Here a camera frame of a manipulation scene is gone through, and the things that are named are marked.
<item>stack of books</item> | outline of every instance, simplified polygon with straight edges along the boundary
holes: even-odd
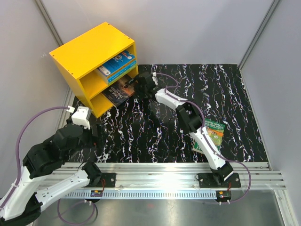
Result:
[[[118,107],[122,104],[126,99],[134,94],[134,83],[127,86],[125,88],[125,84],[127,81],[130,81],[131,78],[127,74],[123,76],[121,79],[118,79],[115,83],[110,85],[107,89],[105,89],[102,94],[111,101],[115,107]]]
[[[111,60],[96,68],[96,73],[107,83],[111,83],[129,69],[136,67],[137,61],[133,54],[124,50]]]

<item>book title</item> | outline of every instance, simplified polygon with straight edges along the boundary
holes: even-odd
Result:
[[[216,129],[224,129],[224,126],[217,122],[211,122],[206,120],[205,125],[210,127],[215,127]]]
[[[123,96],[114,87],[111,87],[111,89],[109,89],[109,91],[113,94],[113,96],[115,98],[118,98],[118,99],[122,99],[123,98]]]

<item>metal track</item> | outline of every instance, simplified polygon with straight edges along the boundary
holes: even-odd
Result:
[[[154,191],[154,190],[105,190],[102,197],[92,197],[91,188],[76,190],[66,199],[216,199],[214,190],[202,191]]]
[[[56,170],[44,181],[41,188],[51,186],[72,175],[80,163],[66,163]],[[239,164],[231,164],[239,173],[242,188],[245,190],[249,184],[247,171]],[[252,176],[251,189],[253,190],[283,190],[285,184],[279,171],[269,171],[257,163],[246,163]],[[115,172],[116,185],[111,190],[208,190],[199,188],[195,175],[200,172],[210,172],[208,163],[97,163],[102,172]]]
[[[298,226],[297,218],[288,199],[287,190],[275,191],[277,203],[285,226]]]

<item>metal floor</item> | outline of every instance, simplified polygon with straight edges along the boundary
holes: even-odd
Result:
[[[62,200],[64,212],[79,200]],[[212,200],[100,200],[98,217],[90,226],[284,226],[273,191],[251,191],[243,200],[219,206]],[[57,216],[57,203],[50,206],[34,226],[66,226]],[[82,204],[63,215],[73,223],[86,220],[92,207]]]

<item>blue book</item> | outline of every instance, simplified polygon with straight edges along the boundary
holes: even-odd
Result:
[[[113,75],[112,77],[110,77],[108,79],[108,82],[110,83],[111,81],[115,80],[117,77],[121,76],[125,71],[127,71],[128,69],[133,69],[134,67],[136,67],[136,61],[132,62],[131,64],[127,65],[126,67],[122,68],[119,72],[117,72],[115,75]]]
[[[99,66],[95,71],[106,83],[108,83],[112,81],[110,78],[116,78],[117,76],[121,75],[120,71],[128,67],[134,61],[135,56],[130,54],[127,50],[124,50],[112,59],[105,62],[103,65]]]

